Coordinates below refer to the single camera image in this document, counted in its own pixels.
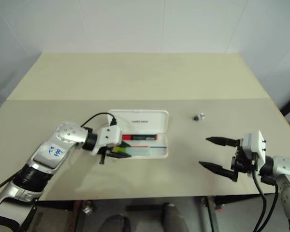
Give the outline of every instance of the white table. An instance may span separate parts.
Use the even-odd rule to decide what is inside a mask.
[[[99,165],[100,156],[78,150],[41,200],[257,193],[245,174],[234,183],[198,163],[230,168],[234,148],[206,141],[210,136],[238,139],[261,130],[267,155],[290,157],[290,126],[238,54],[44,53],[0,109],[0,182],[60,122],[81,124],[109,109],[167,110],[168,158]],[[205,119],[193,121],[200,112]],[[106,122],[101,116],[88,126]]]

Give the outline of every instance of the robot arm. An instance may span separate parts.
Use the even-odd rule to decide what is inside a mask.
[[[98,134],[94,134],[91,129],[74,123],[60,124],[0,193],[0,232],[28,229],[36,211],[34,203],[41,197],[47,182],[58,171],[72,149],[83,148],[96,155],[104,148],[103,151],[109,154],[109,149],[105,148],[121,144],[121,138],[122,134],[117,125],[102,128]],[[115,157],[128,156],[121,154]]]
[[[278,184],[282,205],[290,225],[290,158],[266,156],[266,141],[260,131],[246,134],[243,139],[233,140],[224,137],[210,137],[207,140],[218,145],[230,145],[237,147],[235,156],[232,158],[231,169],[223,169],[222,166],[200,162],[210,171],[226,176],[237,181],[238,173],[256,171],[261,176],[261,181],[266,184]]]

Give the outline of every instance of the marker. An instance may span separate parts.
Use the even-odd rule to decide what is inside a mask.
[[[124,134],[123,140],[156,140],[156,134]]]

